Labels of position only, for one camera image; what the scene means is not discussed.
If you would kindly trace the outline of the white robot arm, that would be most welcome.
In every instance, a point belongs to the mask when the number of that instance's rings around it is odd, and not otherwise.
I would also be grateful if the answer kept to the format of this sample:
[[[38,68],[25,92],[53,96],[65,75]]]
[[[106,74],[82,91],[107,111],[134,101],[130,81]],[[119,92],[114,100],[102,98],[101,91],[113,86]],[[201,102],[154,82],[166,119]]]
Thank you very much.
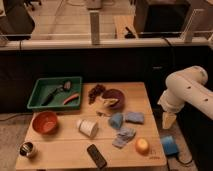
[[[170,129],[177,113],[189,103],[213,120],[213,91],[205,88],[208,74],[200,66],[192,66],[169,74],[158,105],[163,109],[162,128]]]

